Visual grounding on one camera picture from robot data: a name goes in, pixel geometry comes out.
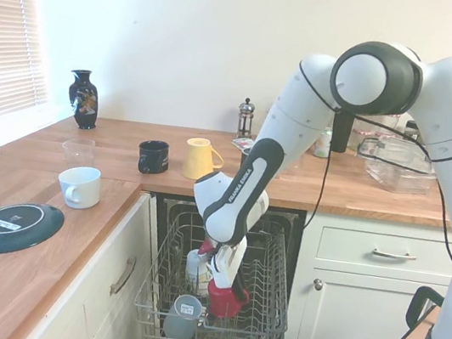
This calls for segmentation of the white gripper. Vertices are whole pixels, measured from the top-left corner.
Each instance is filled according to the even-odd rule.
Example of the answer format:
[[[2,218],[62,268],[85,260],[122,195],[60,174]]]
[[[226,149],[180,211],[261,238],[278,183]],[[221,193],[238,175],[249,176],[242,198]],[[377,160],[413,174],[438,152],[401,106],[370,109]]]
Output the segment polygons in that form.
[[[232,287],[238,302],[247,302],[249,294],[244,275],[239,271],[247,245],[246,237],[234,246],[218,244],[209,263],[215,286],[222,290]]]

